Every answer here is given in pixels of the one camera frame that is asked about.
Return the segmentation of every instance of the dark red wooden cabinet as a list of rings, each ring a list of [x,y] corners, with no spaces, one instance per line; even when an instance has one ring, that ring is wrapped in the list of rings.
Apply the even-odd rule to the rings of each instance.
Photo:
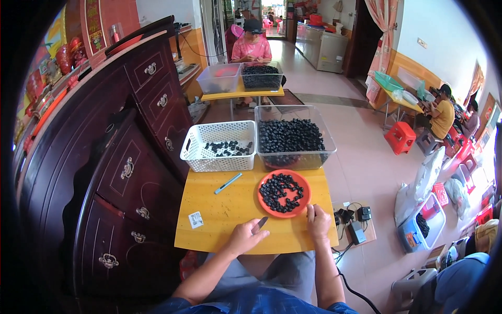
[[[192,121],[170,35],[85,78],[22,166],[33,267],[68,312],[141,312],[180,282],[179,155]]]

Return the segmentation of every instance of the green tray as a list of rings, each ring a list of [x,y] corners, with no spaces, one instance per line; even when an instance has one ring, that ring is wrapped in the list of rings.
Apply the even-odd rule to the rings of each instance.
[[[388,91],[404,89],[395,79],[382,72],[375,71],[375,81]]]

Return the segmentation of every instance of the knife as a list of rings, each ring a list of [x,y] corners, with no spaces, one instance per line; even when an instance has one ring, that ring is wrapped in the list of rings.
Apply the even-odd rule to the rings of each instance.
[[[263,227],[263,225],[267,222],[269,218],[267,216],[263,217],[262,219],[260,219],[260,221],[257,223],[256,226],[253,227],[253,229],[251,230],[251,233],[253,235],[257,234],[258,232],[260,232],[260,229]]]

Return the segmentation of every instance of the electrical outlet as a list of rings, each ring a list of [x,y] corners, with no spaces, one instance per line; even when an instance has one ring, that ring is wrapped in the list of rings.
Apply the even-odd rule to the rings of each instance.
[[[420,46],[422,46],[422,47],[424,47],[425,49],[427,49],[427,43],[426,43],[425,41],[423,41],[422,39],[418,38],[418,39],[417,39],[417,43],[418,43]]]

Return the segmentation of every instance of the gray plastic stool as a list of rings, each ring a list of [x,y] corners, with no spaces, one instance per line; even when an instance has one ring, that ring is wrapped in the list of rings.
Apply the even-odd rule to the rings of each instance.
[[[403,279],[394,281],[391,286],[391,291],[396,300],[395,311],[410,310],[413,299],[417,296],[420,287],[435,277],[437,273],[438,271],[435,268],[412,270],[412,272]],[[403,300],[403,294],[406,294],[409,298]]]
[[[424,131],[417,136],[415,143],[417,143],[417,146],[427,157],[434,151],[439,143],[443,143],[443,140],[436,138],[427,128],[425,128]]]

